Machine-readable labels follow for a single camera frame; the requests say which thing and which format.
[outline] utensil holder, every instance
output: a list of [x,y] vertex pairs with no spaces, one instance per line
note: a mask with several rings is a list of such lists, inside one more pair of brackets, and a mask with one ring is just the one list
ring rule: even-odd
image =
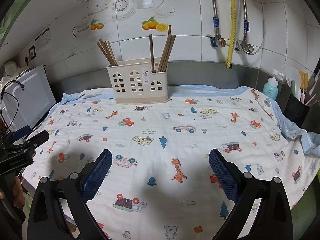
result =
[[294,97],[291,93],[287,105],[285,106],[283,115],[301,128],[304,120],[307,117],[307,114],[309,113],[309,110],[309,106],[301,103],[300,100]]
[[[161,58],[155,58],[157,69]],[[151,58],[117,62],[107,67],[117,104],[168,102],[167,71],[152,73]]]

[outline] black utensil container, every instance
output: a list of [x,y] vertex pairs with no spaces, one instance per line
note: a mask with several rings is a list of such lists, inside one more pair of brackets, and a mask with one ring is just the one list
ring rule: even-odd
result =
[[294,122],[299,128],[301,128],[304,120],[309,113],[310,107],[301,103],[296,97],[290,94],[287,105],[285,106],[283,115],[291,122]]

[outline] white cable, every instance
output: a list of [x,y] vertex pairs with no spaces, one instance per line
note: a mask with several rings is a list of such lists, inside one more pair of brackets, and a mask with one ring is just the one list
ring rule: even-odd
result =
[[[240,26],[240,0],[238,2],[239,2],[239,6],[238,6],[238,8],[239,8],[239,11],[238,11],[238,13],[239,13],[239,15],[238,15],[238,31],[239,31],[239,26]],[[264,6],[263,6],[262,0],[261,0],[261,6],[262,6],[263,35],[262,35],[262,42],[261,42],[261,45],[258,48],[258,50],[253,52],[253,53],[249,53],[249,52],[244,51],[243,48],[239,44],[240,40],[238,40],[238,34],[236,32],[236,47],[239,50],[243,51],[247,55],[255,55],[255,54],[257,54],[262,49],[262,46],[263,46],[263,43],[264,43],[264,38],[265,38],[265,35],[266,35],[266,24],[265,24],[265,20],[264,20]]]

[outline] blue hose label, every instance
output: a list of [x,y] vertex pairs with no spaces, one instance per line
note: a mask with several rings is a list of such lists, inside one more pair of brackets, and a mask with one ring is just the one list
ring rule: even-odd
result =
[[214,17],[213,18],[213,26],[214,27],[219,27],[219,18],[218,17]]
[[244,22],[244,30],[249,31],[249,22],[248,21]]

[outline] cloud print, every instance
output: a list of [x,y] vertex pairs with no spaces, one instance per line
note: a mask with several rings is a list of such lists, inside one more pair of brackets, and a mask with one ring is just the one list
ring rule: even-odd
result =
[[195,204],[196,204],[195,201],[189,201],[189,200],[182,202],[182,205],[195,205]]

